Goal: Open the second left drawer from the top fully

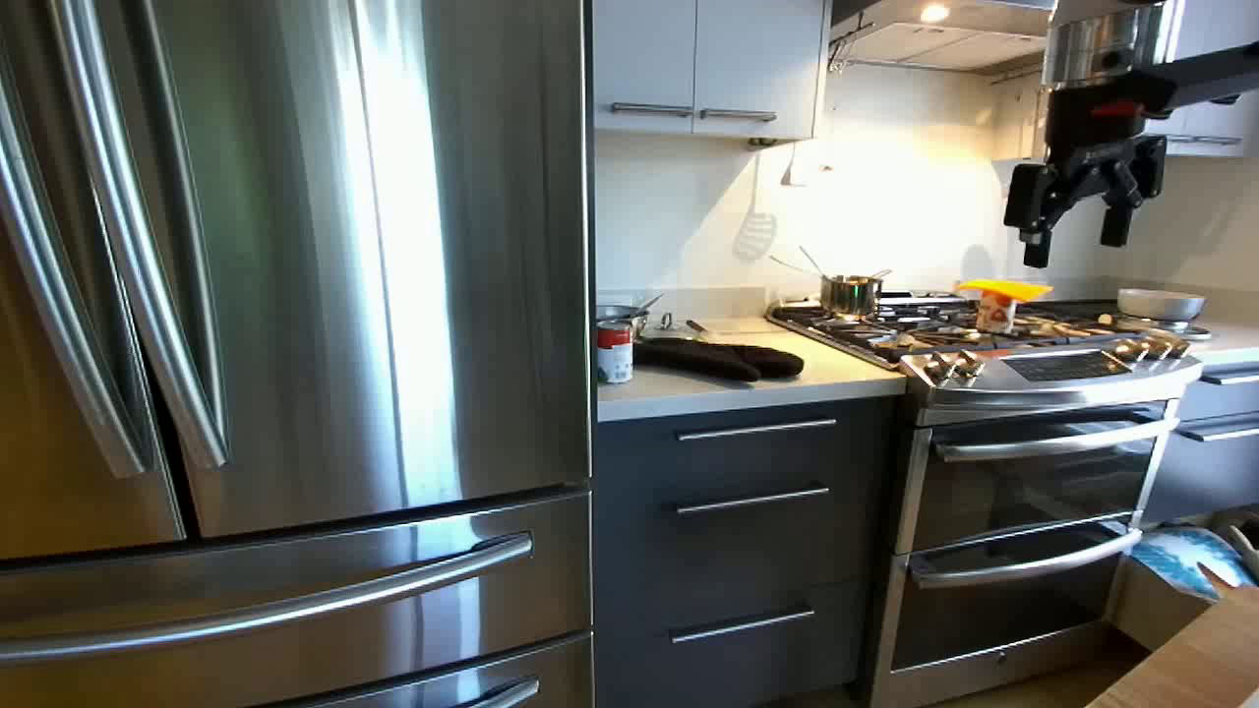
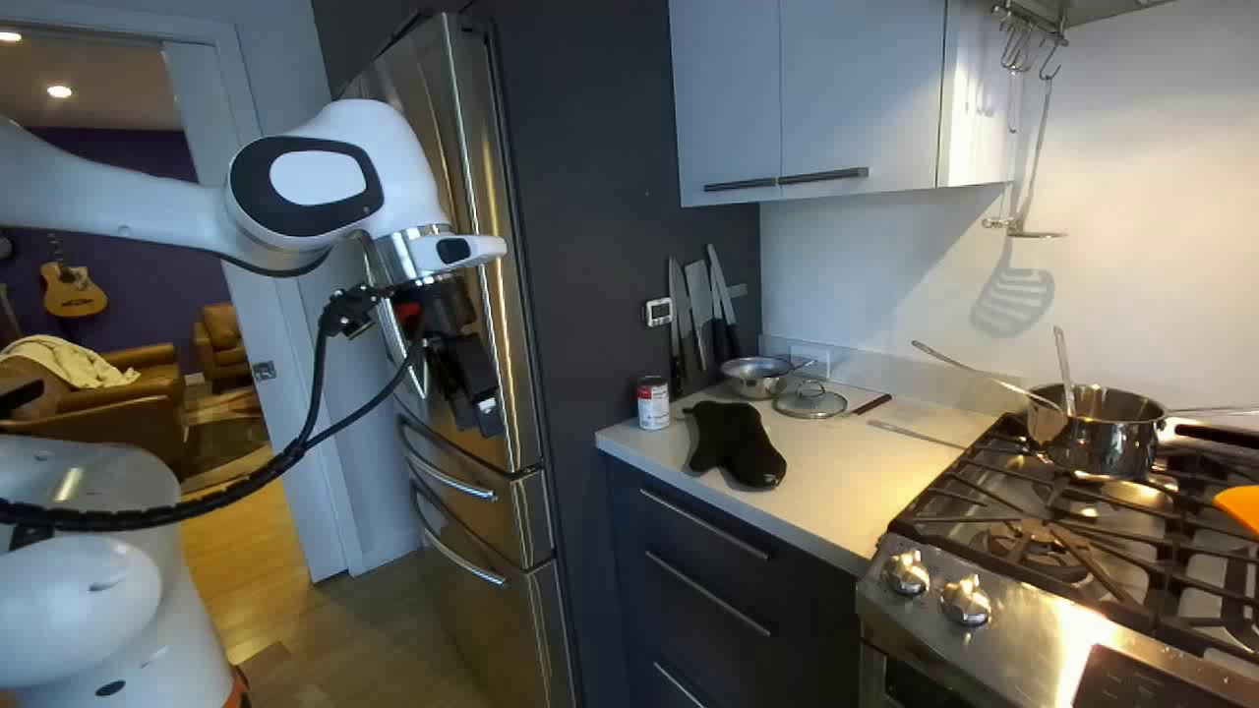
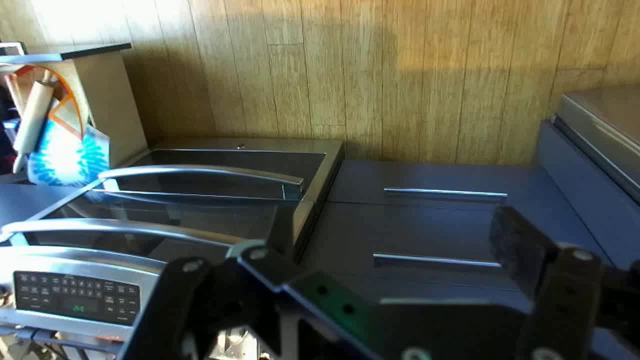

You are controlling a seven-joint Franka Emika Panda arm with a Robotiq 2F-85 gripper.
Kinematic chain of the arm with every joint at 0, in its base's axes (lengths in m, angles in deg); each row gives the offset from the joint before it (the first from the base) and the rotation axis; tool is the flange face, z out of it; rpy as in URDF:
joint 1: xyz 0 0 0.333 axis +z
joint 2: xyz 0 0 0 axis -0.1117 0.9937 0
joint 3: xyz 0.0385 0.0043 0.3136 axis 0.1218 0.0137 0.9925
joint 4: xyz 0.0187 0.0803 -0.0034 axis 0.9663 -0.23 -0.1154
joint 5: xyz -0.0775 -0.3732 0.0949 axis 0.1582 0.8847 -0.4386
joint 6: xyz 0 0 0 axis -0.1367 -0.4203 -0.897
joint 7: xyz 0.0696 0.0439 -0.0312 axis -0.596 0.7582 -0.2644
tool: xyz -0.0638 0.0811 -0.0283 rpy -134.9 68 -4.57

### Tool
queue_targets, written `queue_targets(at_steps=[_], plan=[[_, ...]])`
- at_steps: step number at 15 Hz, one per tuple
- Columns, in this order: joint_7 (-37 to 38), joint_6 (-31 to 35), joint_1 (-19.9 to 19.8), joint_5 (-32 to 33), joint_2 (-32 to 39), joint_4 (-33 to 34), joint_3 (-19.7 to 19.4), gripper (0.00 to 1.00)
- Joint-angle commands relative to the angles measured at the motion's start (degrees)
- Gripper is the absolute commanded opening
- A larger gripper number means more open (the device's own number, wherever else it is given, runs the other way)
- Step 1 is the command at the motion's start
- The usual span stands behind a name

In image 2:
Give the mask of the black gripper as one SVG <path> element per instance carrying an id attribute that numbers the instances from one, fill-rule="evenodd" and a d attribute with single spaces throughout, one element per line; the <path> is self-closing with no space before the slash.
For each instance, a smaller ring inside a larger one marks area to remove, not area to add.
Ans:
<path id="1" fill-rule="evenodd" d="M 392 315 L 430 426 L 500 435 L 500 378 L 467 286 L 460 281 L 411 286 L 392 300 Z"/>

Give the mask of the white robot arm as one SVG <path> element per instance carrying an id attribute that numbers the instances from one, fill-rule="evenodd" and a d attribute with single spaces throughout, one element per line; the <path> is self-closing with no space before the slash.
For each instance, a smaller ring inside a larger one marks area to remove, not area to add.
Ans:
<path id="1" fill-rule="evenodd" d="M 396 297 L 500 258 L 509 244 L 450 224 L 412 125 L 376 100 L 333 100 L 311 122 L 235 151 L 230 176 L 193 185 L 129 173 L 0 129 L 15 230 L 213 253 L 258 274 L 302 274 L 348 239 L 367 283 L 329 297 L 328 340 Z M 0 692 L 15 708 L 253 708 L 249 678 L 213 630 L 176 529 L 294 468 L 333 428 L 317 418 L 256 474 L 181 494 L 133 446 L 11 435 L 0 450 Z"/>

